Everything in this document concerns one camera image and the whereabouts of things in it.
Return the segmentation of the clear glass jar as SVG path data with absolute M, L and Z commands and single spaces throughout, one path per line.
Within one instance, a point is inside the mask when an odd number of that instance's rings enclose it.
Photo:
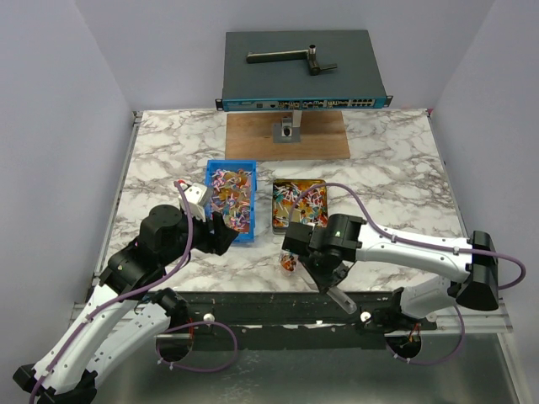
M 298 256 L 292 252 L 281 251 L 279 257 L 280 270 L 286 274 L 290 275 L 296 271 L 296 266 L 298 264 Z

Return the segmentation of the square tin of lollipops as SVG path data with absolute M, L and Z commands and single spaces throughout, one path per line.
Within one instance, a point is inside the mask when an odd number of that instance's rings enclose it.
M 272 184 L 272 231 L 284 234 L 289 219 L 325 227 L 328 224 L 328 198 L 322 179 L 283 179 Z

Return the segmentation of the clear plastic scoop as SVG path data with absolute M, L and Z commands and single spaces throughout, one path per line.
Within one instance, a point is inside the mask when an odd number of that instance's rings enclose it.
M 314 279 L 309 273 L 305 272 L 301 275 L 301 277 L 312 290 L 316 290 L 321 294 L 323 293 L 318 288 Z M 325 291 L 324 294 L 327 295 L 330 299 L 332 299 L 347 314 L 354 314 L 357 311 L 356 303 L 337 286 L 328 288 L 328 290 Z

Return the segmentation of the blue plastic candy bin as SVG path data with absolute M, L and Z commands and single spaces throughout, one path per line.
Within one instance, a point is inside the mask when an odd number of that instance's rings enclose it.
M 225 224 L 239 232 L 235 242 L 254 241 L 256 161 L 209 160 L 205 185 L 211 190 L 207 215 L 220 213 Z

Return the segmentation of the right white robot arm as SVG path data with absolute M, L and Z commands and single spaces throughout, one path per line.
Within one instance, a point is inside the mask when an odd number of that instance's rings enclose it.
M 407 329 L 453 305 L 475 311 L 499 307 L 498 260 L 490 235 L 481 231 L 472 239 L 378 232 L 364 218 L 334 214 L 326 226 L 291 223 L 282 248 L 296 256 L 307 283 L 348 314 L 358 308 L 339 284 L 355 263 L 390 263 L 433 274 L 421 284 L 394 290 L 389 306 L 371 313 L 378 327 L 389 330 Z

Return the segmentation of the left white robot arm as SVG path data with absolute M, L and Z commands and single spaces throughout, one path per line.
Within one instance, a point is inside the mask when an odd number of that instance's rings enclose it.
M 152 208 L 138 236 L 108 261 L 86 306 L 41 360 L 20 366 L 14 381 L 32 403 L 90 403 L 111 373 L 157 334 L 178 332 L 189 320 L 186 302 L 166 288 L 123 327 L 117 323 L 156 287 L 173 261 L 192 249 L 221 256 L 237 238 L 222 216 L 192 219 L 172 205 Z

